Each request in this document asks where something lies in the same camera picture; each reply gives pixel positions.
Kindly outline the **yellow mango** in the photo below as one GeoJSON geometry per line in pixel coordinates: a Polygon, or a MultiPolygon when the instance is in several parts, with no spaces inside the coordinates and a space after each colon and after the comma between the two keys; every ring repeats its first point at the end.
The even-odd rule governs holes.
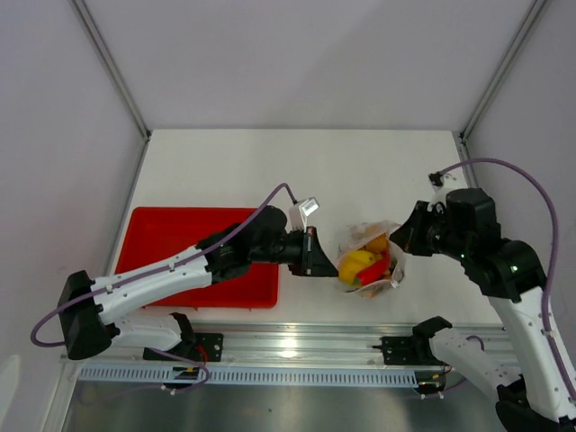
{"type": "Polygon", "coordinates": [[[376,254],[366,250],[352,251],[344,256],[338,264],[338,280],[353,285],[357,273],[372,265],[377,260],[376,254]]]}

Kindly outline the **yellow ginger root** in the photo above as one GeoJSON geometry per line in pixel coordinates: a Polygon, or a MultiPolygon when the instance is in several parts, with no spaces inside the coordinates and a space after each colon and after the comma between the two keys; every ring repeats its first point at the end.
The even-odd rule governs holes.
{"type": "Polygon", "coordinates": [[[373,254],[382,254],[390,250],[389,240],[386,233],[379,235],[368,241],[364,245],[364,250],[373,254]]]}

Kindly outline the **clear zip top bag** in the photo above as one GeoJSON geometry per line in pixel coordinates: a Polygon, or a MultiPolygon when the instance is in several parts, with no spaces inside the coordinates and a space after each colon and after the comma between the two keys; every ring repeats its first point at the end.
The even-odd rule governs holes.
{"type": "Polygon", "coordinates": [[[400,225],[389,220],[363,222],[341,230],[337,249],[337,286],[347,295],[372,299],[399,288],[406,258],[390,236],[400,225]]]}

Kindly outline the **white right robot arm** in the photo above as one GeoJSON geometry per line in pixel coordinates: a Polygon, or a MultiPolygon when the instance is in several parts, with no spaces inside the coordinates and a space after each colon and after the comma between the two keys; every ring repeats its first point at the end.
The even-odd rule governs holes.
{"type": "Polygon", "coordinates": [[[419,201],[390,236],[414,257],[442,255],[459,262],[496,311],[519,370],[508,372],[482,345],[436,316],[412,329],[410,350],[421,363],[451,365],[494,404],[507,431],[573,431],[575,370],[545,299],[548,277],[525,242],[503,238],[494,201],[481,189],[455,189],[433,202],[419,201]]]}

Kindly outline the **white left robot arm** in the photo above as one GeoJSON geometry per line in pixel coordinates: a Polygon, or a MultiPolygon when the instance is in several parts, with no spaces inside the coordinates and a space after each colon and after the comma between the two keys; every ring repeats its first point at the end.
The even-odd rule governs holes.
{"type": "Polygon", "coordinates": [[[313,226],[286,228],[274,206],[258,208],[245,221],[199,240],[163,260],[92,279],[86,271],[67,277],[58,299],[58,319],[67,357],[85,360],[114,345],[168,352],[184,360],[195,349],[193,328],[184,315],[145,324],[136,309],[171,295],[203,289],[248,273],[253,264],[286,265],[292,275],[335,278],[313,226]]]}

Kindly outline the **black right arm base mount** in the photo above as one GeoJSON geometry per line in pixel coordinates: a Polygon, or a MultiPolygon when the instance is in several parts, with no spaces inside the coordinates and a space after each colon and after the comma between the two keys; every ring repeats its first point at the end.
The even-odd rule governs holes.
{"type": "Polygon", "coordinates": [[[446,365],[435,358],[429,347],[417,337],[381,337],[373,346],[381,352],[386,365],[441,366],[446,365]]]}

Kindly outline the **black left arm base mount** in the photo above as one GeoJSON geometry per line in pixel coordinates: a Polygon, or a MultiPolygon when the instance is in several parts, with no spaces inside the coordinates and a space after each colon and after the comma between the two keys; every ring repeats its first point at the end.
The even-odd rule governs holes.
{"type": "Polygon", "coordinates": [[[146,346],[142,358],[147,361],[169,361],[180,358],[197,363],[218,363],[221,360],[224,336],[221,333],[195,333],[191,341],[180,335],[156,339],[152,347],[146,346]]]}

